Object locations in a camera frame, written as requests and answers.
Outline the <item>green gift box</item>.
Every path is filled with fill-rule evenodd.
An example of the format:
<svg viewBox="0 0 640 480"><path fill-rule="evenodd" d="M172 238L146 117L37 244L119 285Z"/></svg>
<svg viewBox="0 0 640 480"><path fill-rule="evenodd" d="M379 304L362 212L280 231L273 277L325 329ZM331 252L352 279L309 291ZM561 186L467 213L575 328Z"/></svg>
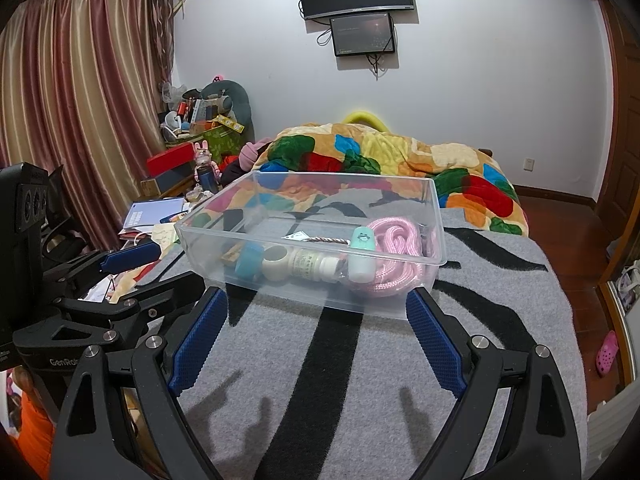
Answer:
<svg viewBox="0 0 640 480"><path fill-rule="evenodd" d="M241 133L224 125L205 130L202 138L207 142L209 153L216 162L220 162L224 156L239 155L245 142Z"/></svg>

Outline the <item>brown wooden door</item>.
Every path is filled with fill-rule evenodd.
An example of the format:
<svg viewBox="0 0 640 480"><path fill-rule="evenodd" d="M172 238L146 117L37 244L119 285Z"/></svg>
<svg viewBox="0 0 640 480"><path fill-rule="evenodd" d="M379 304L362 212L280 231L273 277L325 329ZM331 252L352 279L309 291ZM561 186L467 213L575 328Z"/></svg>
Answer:
<svg viewBox="0 0 640 480"><path fill-rule="evenodd" d="M639 191L639 41L614 10L599 0L613 74L613 119L597 215L616 238L623 234Z"/></svg>

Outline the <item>white pill bottle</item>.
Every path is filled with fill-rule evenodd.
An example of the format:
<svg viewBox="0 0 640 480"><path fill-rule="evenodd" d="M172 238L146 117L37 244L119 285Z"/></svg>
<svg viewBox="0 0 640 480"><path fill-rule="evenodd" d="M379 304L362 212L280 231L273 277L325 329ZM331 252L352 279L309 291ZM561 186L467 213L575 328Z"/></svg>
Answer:
<svg viewBox="0 0 640 480"><path fill-rule="evenodd" d="M297 249L292 253L288 270L294 278L313 282L334 283L338 279L341 259L308 249Z"/></svg>

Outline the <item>teal tape roll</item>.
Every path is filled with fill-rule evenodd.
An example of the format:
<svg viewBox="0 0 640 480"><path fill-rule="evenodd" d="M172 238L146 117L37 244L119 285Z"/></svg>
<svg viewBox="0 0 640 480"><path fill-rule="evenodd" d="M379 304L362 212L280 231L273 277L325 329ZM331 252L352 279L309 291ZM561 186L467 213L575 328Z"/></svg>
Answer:
<svg viewBox="0 0 640 480"><path fill-rule="evenodd" d="M265 248L262 244L246 242L235 263L235 275L241 280L253 281L262 274Z"/></svg>

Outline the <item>mint green tube bottle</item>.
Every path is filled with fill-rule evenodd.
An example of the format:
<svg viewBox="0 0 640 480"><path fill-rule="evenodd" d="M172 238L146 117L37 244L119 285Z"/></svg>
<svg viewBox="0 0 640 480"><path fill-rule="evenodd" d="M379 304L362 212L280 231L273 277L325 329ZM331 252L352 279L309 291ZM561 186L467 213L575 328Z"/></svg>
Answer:
<svg viewBox="0 0 640 480"><path fill-rule="evenodd" d="M375 256L369 252L375 251L374 232L368 226L360 226L352 232L350 253L347 258L347 275L349 281L356 284L371 283L376 274Z"/></svg>

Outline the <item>yellow pillow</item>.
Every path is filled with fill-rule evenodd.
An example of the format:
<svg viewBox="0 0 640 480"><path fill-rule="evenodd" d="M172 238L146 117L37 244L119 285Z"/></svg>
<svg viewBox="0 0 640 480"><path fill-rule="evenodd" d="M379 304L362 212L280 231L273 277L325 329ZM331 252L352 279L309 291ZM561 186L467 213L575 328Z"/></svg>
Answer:
<svg viewBox="0 0 640 480"><path fill-rule="evenodd" d="M381 132L388 130L387 126L380 118L378 118L378 116L375 116L375 114L370 112L366 112L365 110L356 110L356 112L348 114L343 119L343 122L344 124L365 125Z"/></svg>

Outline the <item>clear plastic storage box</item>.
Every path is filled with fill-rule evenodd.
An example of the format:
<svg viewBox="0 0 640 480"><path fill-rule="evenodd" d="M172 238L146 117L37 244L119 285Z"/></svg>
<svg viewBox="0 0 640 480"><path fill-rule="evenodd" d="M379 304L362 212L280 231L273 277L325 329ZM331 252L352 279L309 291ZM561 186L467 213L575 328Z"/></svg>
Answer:
<svg viewBox="0 0 640 480"><path fill-rule="evenodd" d="M348 279L352 232L375 236L376 274L369 284ZM447 261L444 226L430 179L379 174L253 171L193 209L177 224L192 269L215 285L235 285L270 297L403 318L408 293L430 289ZM220 256L234 244L283 245L290 256L308 249L341 259L334 283L291 274L241 280Z"/></svg>

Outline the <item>blue white notebook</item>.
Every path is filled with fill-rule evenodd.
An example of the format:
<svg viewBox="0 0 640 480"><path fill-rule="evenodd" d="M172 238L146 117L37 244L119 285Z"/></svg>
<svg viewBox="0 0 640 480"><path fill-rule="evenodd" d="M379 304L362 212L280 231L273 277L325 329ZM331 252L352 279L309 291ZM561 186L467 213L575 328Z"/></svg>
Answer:
<svg viewBox="0 0 640 480"><path fill-rule="evenodd" d="M126 214L122 229L146 232L160 223L163 218L170 218L188 208L182 197L165 198L164 200L145 200L134 202Z"/></svg>

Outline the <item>grey neck pillow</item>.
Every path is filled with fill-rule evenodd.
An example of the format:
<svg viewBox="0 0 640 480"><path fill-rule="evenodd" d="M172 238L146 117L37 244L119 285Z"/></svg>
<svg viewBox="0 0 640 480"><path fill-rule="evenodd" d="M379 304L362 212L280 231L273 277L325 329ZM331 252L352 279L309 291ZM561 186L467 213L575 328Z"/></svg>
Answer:
<svg viewBox="0 0 640 480"><path fill-rule="evenodd" d="M214 102L215 116L234 120L244 127L242 135L245 140L255 140L250 100L240 84L229 79L213 81L203 88L201 96Z"/></svg>

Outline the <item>wooden stamp block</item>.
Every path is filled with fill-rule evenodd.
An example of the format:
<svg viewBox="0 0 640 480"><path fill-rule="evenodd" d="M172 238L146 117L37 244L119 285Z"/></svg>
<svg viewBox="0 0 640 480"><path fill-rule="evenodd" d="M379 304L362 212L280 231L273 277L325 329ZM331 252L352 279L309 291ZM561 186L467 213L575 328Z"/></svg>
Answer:
<svg viewBox="0 0 640 480"><path fill-rule="evenodd" d="M240 258L240 253L241 253L242 248L243 248L243 245L241 243L234 244L231 248L226 250L220 256L220 261L225 266L232 266L232 268L234 268L235 265L236 265L236 262Z"/></svg>

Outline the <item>white wall socket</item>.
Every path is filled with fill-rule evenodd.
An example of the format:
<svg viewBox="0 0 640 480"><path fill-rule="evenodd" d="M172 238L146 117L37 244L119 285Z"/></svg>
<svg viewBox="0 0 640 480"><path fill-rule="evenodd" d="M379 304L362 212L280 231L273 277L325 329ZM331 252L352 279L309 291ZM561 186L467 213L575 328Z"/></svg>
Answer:
<svg viewBox="0 0 640 480"><path fill-rule="evenodd" d="M533 171L534 170L535 161L532 158L526 158L523 162L523 169L525 171Z"/></svg>

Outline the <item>white tape roll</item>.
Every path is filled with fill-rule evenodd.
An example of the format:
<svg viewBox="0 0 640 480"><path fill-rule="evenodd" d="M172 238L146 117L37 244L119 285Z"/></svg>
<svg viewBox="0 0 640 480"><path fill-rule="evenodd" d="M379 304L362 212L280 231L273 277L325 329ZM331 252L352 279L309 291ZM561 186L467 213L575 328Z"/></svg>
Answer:
<svg viewBox="0 0 640 480"><path fill-rule="evenodd" d="M272 282L285 280L290 274L290 251L286 246L273 245L267 247L262 253L262 275Z"/></svg>

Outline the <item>pink croc shoe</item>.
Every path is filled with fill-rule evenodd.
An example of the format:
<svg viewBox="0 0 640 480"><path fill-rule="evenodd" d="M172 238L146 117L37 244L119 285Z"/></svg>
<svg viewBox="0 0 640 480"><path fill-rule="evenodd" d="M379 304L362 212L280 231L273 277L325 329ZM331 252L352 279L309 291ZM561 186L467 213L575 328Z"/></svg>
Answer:
<svg viewBox="0 0 640 480"><path fill-rule="evenodd" d="M596 369L601 377L606 376L612 370L617 353L617 336L614 330L610 330L604 337L601 347L596 354Z"/></svg>

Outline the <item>red box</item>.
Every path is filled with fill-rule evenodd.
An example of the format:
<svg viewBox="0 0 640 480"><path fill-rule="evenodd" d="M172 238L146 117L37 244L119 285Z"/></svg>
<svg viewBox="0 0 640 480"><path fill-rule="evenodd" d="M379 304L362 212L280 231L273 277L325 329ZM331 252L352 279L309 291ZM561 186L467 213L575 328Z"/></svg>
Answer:
<svg viewBox="0 0 640 480"><path fill-rule="evenodd" d="M146 160L146 169L150 178L155 178L165 171L173 170L183 164L193 162L194 149L191 142L183 142L172 148L153 155Z"/></svg>

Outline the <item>pink rabbit toy bottle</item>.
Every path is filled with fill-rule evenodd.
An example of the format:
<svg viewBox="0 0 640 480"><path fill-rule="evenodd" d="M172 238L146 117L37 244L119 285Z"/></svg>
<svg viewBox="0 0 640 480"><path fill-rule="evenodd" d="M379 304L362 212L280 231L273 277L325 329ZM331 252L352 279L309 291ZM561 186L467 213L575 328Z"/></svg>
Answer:
<svg viewBox="0 0 640 480"><path fill-rule="evenodd" d="M213 160L209 151L208 142L194 142L194 179L204 190L212 193L219 191L221 171L217 163Z"/></svg>

